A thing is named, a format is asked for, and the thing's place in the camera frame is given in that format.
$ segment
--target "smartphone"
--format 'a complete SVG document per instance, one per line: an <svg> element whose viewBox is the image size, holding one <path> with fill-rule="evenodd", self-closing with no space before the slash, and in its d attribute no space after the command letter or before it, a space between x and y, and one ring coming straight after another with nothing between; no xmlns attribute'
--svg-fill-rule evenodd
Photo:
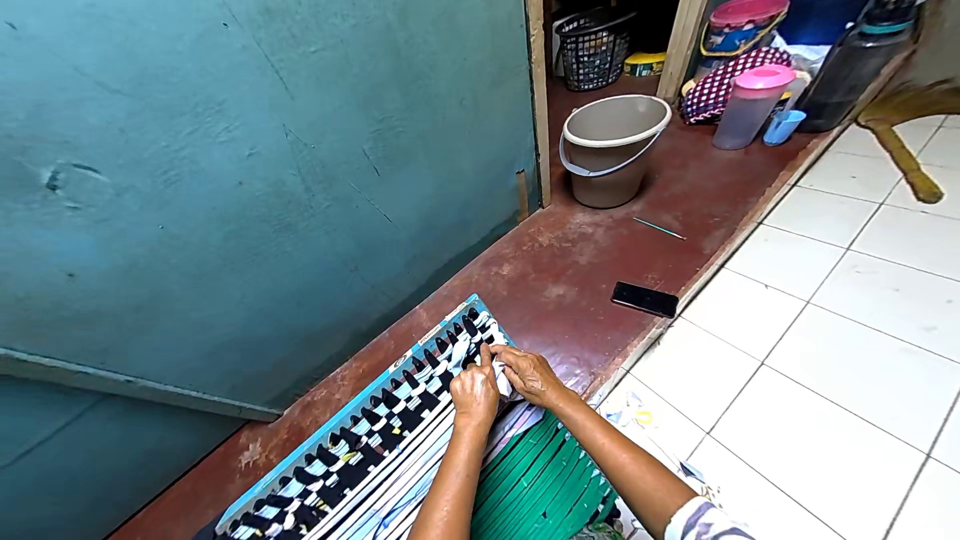
<svg viewBox="0 0 960 540"><path fill-rule="evenodd" d="M668 319L677 316L677 304L680 302L680 299L672 294L624 282L616 283L610 300L614 304L632 307Z"/></svg>

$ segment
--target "black water container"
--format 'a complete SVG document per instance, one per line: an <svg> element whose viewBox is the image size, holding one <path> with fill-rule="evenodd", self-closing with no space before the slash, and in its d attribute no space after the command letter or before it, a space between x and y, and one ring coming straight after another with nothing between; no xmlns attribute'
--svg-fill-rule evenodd
<svg viewBox="0 0 960 540"><path fill-rule="evenodd" d="M797 109L806 112L798 131L820 133L840 125L867 86L911 38L912 4L880 2L837 40Z"/></svg>

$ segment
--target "concrete wall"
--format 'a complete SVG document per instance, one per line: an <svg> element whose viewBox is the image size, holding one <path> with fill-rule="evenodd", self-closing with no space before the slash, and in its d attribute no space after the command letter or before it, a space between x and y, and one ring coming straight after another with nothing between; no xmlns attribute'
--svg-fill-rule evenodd
<svg viewBox="0 0 960 540"><path fill-rule="evenodd" d="M8 0L0 21L0 346L285 406L536 178L520 0ZM0 384L5 411L28 400L0 419L12 536L28 506L102 536L237 425Z"/></svg>

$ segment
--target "human hand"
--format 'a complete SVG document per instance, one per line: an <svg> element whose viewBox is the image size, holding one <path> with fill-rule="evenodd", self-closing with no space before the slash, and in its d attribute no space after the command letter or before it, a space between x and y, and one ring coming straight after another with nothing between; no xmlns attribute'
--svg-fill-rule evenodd
<svg viewBox="0 0 960 540"><path fill-rule="evenodd" d="M498 361L504 363L503 373L507 380L528 402L552 409L571 394L576 396L564 386L543 356L525 353L510 345L493 345L490 350Z"/></svg>
<svg viewBox="0 0 960 540"><path fill-rule="evenodd" d="M490 347L486 343L480 345L480 364L470 364L450 382L450 399L456 407L455 424L490 429L500 392L496 389Z"/></svg>

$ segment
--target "red painted floor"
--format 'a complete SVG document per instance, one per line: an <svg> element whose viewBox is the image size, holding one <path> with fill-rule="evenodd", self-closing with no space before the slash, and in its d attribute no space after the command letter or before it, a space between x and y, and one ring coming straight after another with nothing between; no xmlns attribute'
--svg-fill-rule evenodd
<svg viewBox="0 0 960 540"><path fill-rule="evenodd" d="M613 284L674 294L688 289L745 218L769 200L771 187L796 170L804 157L798 155L814 140L795 135L779 147L755 142L727 152L710 145L714 128L686 126L675 115L631 203L609 210L578 205L558 167L563 120L574 107L620 93L651 93L655 84L623 77L589 93L551 86L553 204L492 245L282 418L234 434L110 538L190 538L474 292L519 347L549 358L569 386L589 394L609 379L657 323L652 315L612 304Z"/></svg>

